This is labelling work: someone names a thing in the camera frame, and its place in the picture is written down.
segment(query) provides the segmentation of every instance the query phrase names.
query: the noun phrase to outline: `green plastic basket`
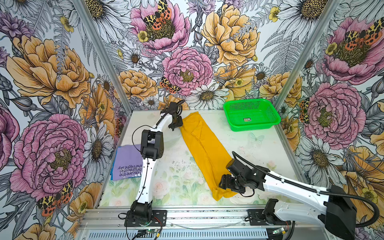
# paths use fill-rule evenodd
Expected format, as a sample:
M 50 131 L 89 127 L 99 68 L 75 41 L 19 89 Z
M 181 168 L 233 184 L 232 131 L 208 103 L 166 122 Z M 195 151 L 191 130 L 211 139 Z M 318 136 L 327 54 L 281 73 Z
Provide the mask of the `green plastic basket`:
M 231 130 L 235 132 L 266 129 L 281 121 L 271 102 L 262 98 L 229 101 L 223 109 Z

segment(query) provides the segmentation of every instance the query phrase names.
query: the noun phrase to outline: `purple cloth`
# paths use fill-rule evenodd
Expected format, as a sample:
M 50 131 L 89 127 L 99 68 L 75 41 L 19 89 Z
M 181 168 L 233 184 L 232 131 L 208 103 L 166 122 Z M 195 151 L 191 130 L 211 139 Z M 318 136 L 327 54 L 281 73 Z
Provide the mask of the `purple cloth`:
M 111 180 L 140 177 L 143 158 L 133 145 L 118 147 L 111 171 Z

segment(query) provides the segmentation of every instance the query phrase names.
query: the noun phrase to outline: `mounting plate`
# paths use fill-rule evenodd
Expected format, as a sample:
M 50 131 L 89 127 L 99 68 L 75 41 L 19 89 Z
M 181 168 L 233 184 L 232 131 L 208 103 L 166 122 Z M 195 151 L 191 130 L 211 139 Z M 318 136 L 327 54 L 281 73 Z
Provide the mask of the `mounting plate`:
M 164 227 L 167 223 L 167 210 L 152 210 L 152 215 L 157 217 L 161 221 L 161 225 Z M 142 226 L 133 219 L 126 219 L 124 227 L 160 227 L 160 223 L 156 220 L 152 220 L 148 226 Z

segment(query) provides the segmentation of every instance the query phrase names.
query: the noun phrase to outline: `table surface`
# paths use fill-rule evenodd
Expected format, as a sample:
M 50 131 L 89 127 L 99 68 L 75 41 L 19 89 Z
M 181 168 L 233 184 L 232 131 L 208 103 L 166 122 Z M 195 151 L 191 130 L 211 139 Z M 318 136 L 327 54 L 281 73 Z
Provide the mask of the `table surface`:
M 196 110 L 184 110 L 185 118 Z M 263 130 L 231 131 L 223 110 L 199 110 L 212 132 L 228 153 L 235 151 L 248 161 L 267 167 L 279 174 L 297 179 L 288 156 L 274 127 Z M 160 118 L 160 111 L 134 111 L 121 145 L 132 145 L 132 133 L 141 125 L 154 125 Z M 135 144 L 141 141 L 141 131 L 136 131 Z M 231 198 L 215 201 L 208 185 L 185 144 L 180 129 L 164 132 L 164 154 L 158 160 L 153 184 L 153 206 L 202 206 L 202 205 L 248 205 L 266 204 L 269 198 L 294 202 L 275 193 L 256 189 L 252 197 L 236 194 Z M 140 177 L 127 178 L 106 183 L 100 207 L 131 206 L 139 190 Z M 244 196 L 251 195 L 247 188 Z

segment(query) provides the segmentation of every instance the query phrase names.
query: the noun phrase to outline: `yellow cloth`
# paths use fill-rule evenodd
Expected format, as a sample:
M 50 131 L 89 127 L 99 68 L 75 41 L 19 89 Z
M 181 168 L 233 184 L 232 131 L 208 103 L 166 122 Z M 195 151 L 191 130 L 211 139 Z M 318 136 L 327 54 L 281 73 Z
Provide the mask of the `yellow cloth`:
M 230 174 L 225 167 L 232 157 L 198 112 L 191 113 L 183 119 L 181 134 L 203 173 L 213 198 L 219 201 L 221 197 L 234 196 L 235 192 L 218 187 L 221 176 Z

